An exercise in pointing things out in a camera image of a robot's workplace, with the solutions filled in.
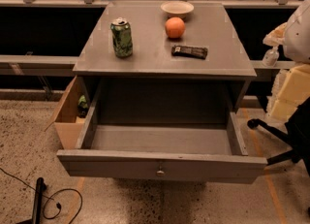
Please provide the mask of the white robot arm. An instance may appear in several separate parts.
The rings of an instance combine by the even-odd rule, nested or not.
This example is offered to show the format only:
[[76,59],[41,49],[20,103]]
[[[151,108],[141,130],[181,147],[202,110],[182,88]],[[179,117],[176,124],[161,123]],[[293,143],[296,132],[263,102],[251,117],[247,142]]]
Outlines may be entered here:
[[310,63],[310,0],[304,0],[288,19],[283,50],[292,61]]

